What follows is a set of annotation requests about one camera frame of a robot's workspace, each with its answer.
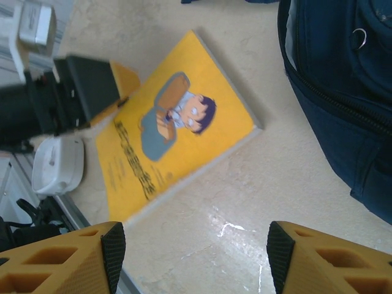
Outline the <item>white rounded plastic box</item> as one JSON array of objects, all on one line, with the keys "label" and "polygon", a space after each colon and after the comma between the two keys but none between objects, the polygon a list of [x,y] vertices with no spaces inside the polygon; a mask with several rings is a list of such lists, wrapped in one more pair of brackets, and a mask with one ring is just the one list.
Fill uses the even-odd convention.
[{"label": "white rounded plastic box", "polygon": [[80,184],[85,147],[76,136],[51,137],[38,147],[33,162],[31,186],[39,195],[64,195]]}]

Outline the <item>navy blue student backpack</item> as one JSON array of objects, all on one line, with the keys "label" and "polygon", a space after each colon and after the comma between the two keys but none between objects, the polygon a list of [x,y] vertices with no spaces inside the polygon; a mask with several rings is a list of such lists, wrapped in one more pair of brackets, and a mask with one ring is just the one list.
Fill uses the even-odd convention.
[{"label": "navy blue student backpack", "polygon": [[392,0],[278,3],[292,89],[351,196],[392,225]]}]

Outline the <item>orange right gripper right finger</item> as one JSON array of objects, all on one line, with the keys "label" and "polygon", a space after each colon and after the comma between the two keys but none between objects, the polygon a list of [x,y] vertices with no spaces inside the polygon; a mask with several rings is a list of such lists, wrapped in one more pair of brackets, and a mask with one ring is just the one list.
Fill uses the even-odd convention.
[{"label": "orange right gripper right finger", "polygon": [[392,255],[286,221],[266,244],[276,294],[392,294]]}]

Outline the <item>yellow cartoon cover book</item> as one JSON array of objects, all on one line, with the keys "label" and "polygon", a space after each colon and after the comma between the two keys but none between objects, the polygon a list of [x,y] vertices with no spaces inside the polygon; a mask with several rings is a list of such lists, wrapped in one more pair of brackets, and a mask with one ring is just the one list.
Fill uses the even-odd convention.
[{"label": "yellow cartoon cover book", "polygon": [[97,134],[108,218],[129,221],[260,130],[206,43],[187,32]]}]

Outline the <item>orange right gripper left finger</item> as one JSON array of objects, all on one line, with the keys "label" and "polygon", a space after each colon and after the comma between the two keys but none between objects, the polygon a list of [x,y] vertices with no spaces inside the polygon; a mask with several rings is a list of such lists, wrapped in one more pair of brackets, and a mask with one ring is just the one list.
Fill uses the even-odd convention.
[{"label": "orange right gripper left finger", "polygon": [[0,294],[116,294],[125,251],[104,222],[0,252]]}]

